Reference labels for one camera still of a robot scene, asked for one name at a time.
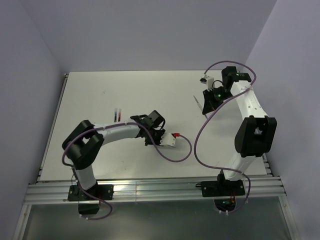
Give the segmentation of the clear capped pen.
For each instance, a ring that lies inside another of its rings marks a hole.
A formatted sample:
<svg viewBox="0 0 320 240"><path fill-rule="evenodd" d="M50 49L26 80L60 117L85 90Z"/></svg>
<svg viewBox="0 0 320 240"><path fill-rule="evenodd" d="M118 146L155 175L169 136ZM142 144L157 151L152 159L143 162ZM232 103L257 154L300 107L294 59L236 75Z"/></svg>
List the clear capped pen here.
<svg viewBox="0 0 320 240"><path fill-rule="evenodd" d="M197 106L199 107L199 109L200 109L200 111L201 111L201 113L202 113L202 112L203 112L203 107L201 106L200 102L198 101L198 99L196 98L196 96L195 96L195 95L193 95L193 98L194 98L194 100L195 100L195 102L196 102ZM206 115L206 114L203 114L203 113L202 113L202 115L206 118L206 120L208 119L208 117L207 117L207 115Z"/></svg>

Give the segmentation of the red pen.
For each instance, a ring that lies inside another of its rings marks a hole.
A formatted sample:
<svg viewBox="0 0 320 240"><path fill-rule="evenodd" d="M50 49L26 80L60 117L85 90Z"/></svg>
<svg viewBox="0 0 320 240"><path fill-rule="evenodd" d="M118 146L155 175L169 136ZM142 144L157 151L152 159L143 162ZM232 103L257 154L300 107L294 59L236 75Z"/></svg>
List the red pen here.
<svg viewBox="0 0 320 240"><path fill-rule="evenodd" d="M122 109L119 108L117 111L117 121L120 122L122 119Z"/></svg>

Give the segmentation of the blue pen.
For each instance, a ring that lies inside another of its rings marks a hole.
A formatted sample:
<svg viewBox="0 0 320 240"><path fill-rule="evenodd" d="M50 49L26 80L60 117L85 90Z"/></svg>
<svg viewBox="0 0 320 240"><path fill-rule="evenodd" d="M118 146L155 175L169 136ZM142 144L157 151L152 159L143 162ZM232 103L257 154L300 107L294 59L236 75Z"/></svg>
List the blue pen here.
<svg viewBox="0 0 320 240"><path fill-rule="evenodd" d="M113 118L114 123L118 121L118 108L114 109L114 118Z"/></svg>

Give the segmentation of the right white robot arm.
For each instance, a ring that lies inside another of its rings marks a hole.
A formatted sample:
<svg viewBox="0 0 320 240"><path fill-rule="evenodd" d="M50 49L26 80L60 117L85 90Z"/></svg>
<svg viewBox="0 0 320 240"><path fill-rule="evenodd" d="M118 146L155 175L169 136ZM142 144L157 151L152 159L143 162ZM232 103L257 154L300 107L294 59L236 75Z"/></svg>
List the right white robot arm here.
<svg viewBox="0 0 320 240"><path fill-rule="evenodd" d="M222 171L224 178L216 183L217 191L229 194L234 183L242 179L251 163L270 151L277 128L277 120L263 110L253 89L253 79L248 73L241 73L235 66L227 66L221 71L220 85L217 80L204 74L200 82L205 84L202 114L216 111L223 103L235 100L242 123L234 138L235 153Z"/></svg>

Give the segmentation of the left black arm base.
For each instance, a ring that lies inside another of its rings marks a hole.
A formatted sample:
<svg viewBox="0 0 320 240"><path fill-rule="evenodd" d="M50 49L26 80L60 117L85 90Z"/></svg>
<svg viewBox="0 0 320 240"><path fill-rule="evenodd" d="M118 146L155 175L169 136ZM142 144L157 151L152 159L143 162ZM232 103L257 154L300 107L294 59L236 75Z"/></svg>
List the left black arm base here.
<svg viewBox="0 0 320 240"><path fill-rule="evenodd" d="M112 184L96 184L90 189L86 190L89 195L92 195L100 200L112 200L114 193L114 186ZM101 202L99 203L81 203L85 201L95 201L95 198L85 194L78 185L71 185L67 197L68 202L78 202L78 212L82 215L93 216L100 210Z"/></svg>

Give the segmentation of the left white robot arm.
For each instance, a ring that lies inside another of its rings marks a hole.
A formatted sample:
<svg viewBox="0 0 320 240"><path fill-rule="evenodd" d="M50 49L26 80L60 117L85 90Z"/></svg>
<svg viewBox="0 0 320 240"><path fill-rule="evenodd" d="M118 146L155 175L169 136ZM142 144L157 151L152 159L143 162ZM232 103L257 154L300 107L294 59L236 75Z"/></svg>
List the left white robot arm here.
<svg viewBox="0 0 320 240"><path fill-rule="evenodd" d="M80 184L79 194L91 200L98 193L92 164L102 146L123 139L144 138L145 145L165 146L171 134L164 129L165 119L156 110L149 115L134 115L127 121L97 126L83 120L64 140L62 163L72 168Z"/></svg>

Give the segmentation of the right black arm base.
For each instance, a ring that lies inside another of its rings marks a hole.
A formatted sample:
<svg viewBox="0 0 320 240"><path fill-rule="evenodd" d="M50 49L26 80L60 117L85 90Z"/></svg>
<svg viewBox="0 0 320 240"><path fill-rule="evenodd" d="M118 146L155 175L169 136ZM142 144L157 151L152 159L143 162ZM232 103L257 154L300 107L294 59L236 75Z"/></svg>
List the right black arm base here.
<svg viewBox="0 0 320 240"><path fill-rule="evenodd" d="M233 211L237 204L236 196L244 196L246 193L241 180L225 180L224 182L218 180L201 181L195 187L201 189L201 194L204 198L225 197L224 199L214 200L215 206L222 212Z"/></svg>

